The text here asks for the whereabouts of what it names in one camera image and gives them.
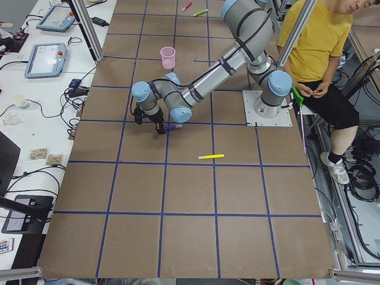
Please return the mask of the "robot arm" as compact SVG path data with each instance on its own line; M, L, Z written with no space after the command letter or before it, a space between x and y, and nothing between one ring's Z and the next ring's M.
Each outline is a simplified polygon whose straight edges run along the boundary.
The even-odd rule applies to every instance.
M159 100L163 100L175 122L184 123L191 118L196 104L241 67L247 67L249 75L262 90L253 103L254 112L265 119L278 115L284 98L290 93L292 79L288 73L275 68L265 52L272 32L269 12L255 1L225 1L221 18L232 33L234 46L187 85L180 84L174 72L149 82L135 83L131 93L136 101L132 113L136 124L142 124L147 118L155 123L158 134L165 134Z

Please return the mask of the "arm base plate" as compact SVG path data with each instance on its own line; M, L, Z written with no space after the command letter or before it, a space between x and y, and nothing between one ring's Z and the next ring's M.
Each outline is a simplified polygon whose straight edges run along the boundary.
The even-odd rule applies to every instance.
M284 97L281 105L266 105L261 98L261 90L243 90L243 105L247 126L292 127L292 119Z

